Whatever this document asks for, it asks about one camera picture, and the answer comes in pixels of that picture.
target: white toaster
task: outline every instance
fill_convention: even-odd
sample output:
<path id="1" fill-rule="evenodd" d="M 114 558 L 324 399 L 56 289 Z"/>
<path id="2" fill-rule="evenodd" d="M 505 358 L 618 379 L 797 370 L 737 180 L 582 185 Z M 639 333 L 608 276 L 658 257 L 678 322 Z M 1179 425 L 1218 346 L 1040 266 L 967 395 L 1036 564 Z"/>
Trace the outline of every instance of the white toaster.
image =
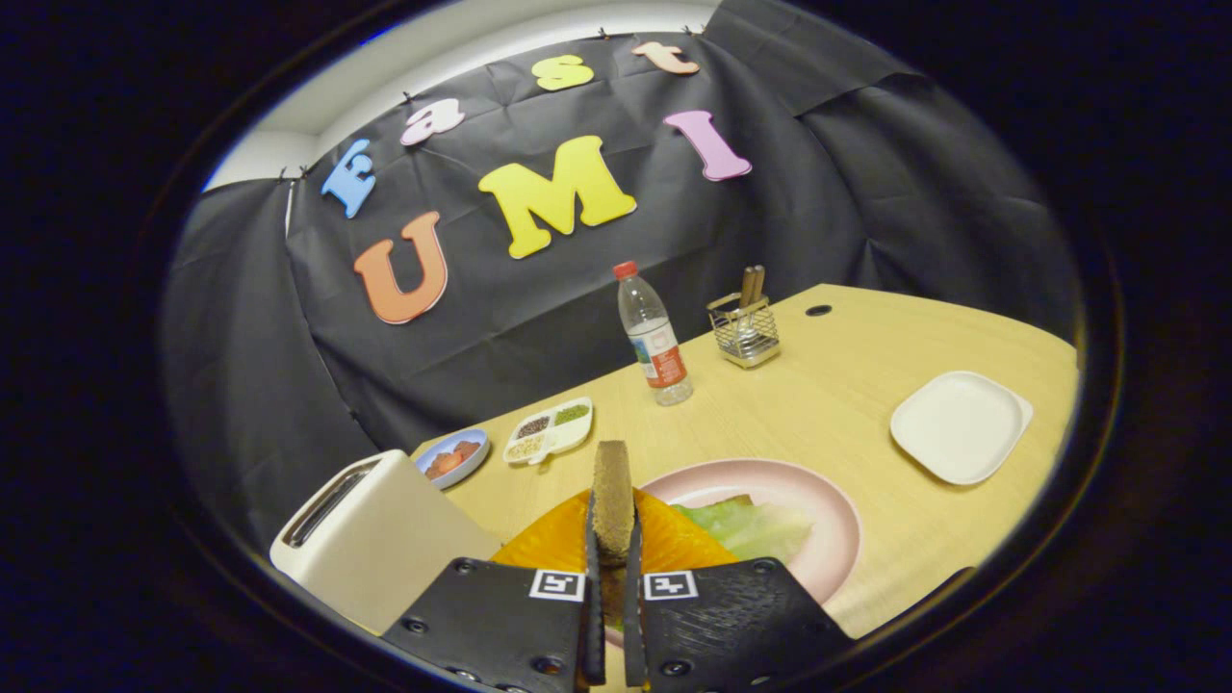
<path id="1" fill-rule="evenodd" d="M 360 460 L 320 488 L 270 547 L 274 566 L 326 605 L 383 634 L 460 556 L 500 543 L 402 450 Z"/>

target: plastic bottle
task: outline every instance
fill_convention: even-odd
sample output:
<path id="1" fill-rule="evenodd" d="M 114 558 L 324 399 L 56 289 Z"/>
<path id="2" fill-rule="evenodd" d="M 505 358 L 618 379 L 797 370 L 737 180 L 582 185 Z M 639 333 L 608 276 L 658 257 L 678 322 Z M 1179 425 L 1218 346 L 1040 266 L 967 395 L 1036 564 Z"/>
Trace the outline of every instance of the plastic bottle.
<path id="1" fill-rule="evenodd" d="M 680 358 L 668 310 L 654 289 L 637 275 L 634 263 L 621 263 L 612 268 L 612 274 L 620 280 L 616 295 L 620 322 L 633 343 L 637 361 L 654 391 L 654 401 L 664 407 L 684 402 L 692 395 L 692 383 Z"/>

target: metal wire basket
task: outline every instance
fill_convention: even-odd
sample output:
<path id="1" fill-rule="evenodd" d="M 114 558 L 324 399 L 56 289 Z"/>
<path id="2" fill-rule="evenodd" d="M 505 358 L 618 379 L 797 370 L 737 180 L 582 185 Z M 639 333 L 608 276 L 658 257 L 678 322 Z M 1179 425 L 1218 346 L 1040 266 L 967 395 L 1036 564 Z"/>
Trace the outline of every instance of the metal wire basket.
<path id="1" fill-rule="evenodd" d="M 774 326 L 769 296 L 763 295 L 743 308 L 739 302 L 739 292 L 728 293 L 706 303 L 706 312 L 723 358 L 750 369 L 779 354 L 779 330 Z"/>

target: wooden table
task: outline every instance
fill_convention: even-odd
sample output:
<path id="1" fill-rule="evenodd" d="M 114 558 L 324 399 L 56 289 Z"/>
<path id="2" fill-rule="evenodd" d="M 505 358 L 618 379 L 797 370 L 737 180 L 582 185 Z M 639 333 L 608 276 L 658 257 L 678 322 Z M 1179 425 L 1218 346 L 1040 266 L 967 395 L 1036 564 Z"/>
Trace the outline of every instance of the wooden table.
<path id="1" fill-rule="evenodd" d="M 833 311 L 806 316 L 816 305 Z M 493 441 L 490 457 L 446 494 L 508 540 L 590 486 L 599 440 L 627 441 L 637 486 L 718 459 L 801 465 L 846 492 L 864 528 L 860 559 L 827 613 L 851 638 L 885 624 L 983 561 L 1031 506 L 1066 437 L 1078 387 L 1076 350 L 1002 316 L 862 289 L 819 285 L 771 308 L 782 343 L 771 361 L 744 371 L 703 334 L 681 345 L 692 397 L 659 407 L 630 349 L 623 369 L 478 424 Z M 975 486 L 936 480 L 890 434 L 894 408 L 951 370 L 983 374 L 1035 408 L 1000 470 Z M 580 396 L 595 403 L 583 446 L 540 466 L 505 464 L 501 451 L 519 420 Z M 621 662 L 609 646 L 609 688 L 623 683 Z"/>

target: foam letter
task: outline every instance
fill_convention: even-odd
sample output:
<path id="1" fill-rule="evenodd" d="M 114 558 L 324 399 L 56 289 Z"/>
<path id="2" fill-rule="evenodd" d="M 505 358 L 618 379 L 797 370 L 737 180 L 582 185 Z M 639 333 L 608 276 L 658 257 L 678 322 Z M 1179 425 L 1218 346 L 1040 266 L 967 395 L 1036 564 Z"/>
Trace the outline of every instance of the foam letter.
<path id="1" fill-rule="evenodd" d="M 410 322 L 435 306 L 445 293 L 450 271 L 441 243 L 436 239 L 440 218 L 439 213 L 428 212 L 402 229 L 402 237 L 415 244 L 419 266 L 424 269 L 424 280 L 413 291 L 403 292 L 393 276 L 393 265 L 389 264 L 393 240 L 378 242 L 355 260 L 355 271 L 363 279 L 372 311 L 382 321 L 389 324 Z"/>
<path id="2" fill-rule="evenodd" d="M 531 67 L 531 74 L 540 78 L 538 85 L 548 91 L 557 91 L 586 84 L 595 76 L 595 70 L 582 64 L 577 55 L 557 55 L 540 60 Z"/>
<path id="3" fill-rule="evenodd" d="M 415 111 L 407 120 L 407 125 L 410 127 L 402 133 L 402 143 L 407 147 L 418 144 L 434 134 L 453 129 L 464 120 L 466 113 L 458 110 L 457 99 L 442 99 L 431 106 Z"/>
<path id="4" fill-rule="evenodd" d="M 654 63 L 654 67 L 671 74 L 694 74 L 701 69 L 697 63 L 685 63 L 676 58 L 676 55 L 680 54 L 680 48 L 675 46 L 664 46 L 658 41 L 647 41 L 637 48 L 633 48 L 633 54 L 646 55 L 652 63 Z"/>
<path id="5" fill-rule="evenodd" d="M 320 186 L 322 195 L 331 192 L 346 205 L 346 218 L 355 217 L 360 206 L 367 200 L 368 192 L 372 192 L 372 186 L 377 184 L 375 175 L 360 178 L 361 174 L 372 170 L 372 159 L 360 154 L 367 146 L 367 139 L 357 139 L 355 144 L 351 144 L 342 160 L 329 173 L 325 185 Z"/>
<path id="6" fill-rule="evenodd" d="M 582 223 L 599 226 L 637 208 L 637 200 L 625 195 L 599 154 L 604 141 L 594 134 L 578 137 L 556 150 L 552 180 L 521 164 L 506 164 L 479 180 L 479 190 L 492 192 L 509 223 L 514 242 L 509 254 L 525 258 L 547 248 L 552 234 L 535 226 L 531 212 L 552 228 L 573 233 L 573 199 L 582 199 Z"/>
<path id="7" fill-rule="evenodd" d="M 663 122 L 685 133 L 689 143 L 694 146 L 701 160 L 706 164 L 701 175 L 707 179 L 724 180 L 752 171 L 753 164 L 732 152 L 732 148 L 718 134 L 710 118 L 710 111 L 684 111 L 671 113 L 663 118 Z"/>

